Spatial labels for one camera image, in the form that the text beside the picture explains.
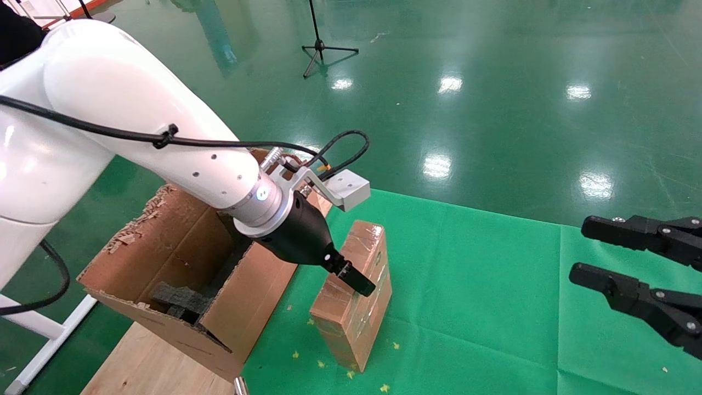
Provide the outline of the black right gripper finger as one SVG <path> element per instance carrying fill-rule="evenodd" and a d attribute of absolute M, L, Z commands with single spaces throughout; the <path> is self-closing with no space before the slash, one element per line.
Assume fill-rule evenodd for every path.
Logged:
<path fill-rule="evenodd" d="M 701 359 L 701 297 L 649 284 L 621 273 L 574 263 L 571 283 L 602 294 L 609 307 L 644 321 L 670 345 Z"/>
<path fill-rule="evenodd" d="M 590 216 L 582 223 L 584 237 L 630 250 L 649 251 L 685 267 L 701 270 L 701 219 L 603 218 Z"/>

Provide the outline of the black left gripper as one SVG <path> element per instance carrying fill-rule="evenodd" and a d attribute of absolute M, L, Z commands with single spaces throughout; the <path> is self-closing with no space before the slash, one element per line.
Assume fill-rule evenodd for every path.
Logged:
<path fill-rule="evenodd" d="M 270 234 L 253 240 L 284 262 L 328 269 L 364 297 L 376 289 L 351 261 L 337 256 L 326 218 L 299 191 L 293 193 L 291 209 L 283 223 Z"/>

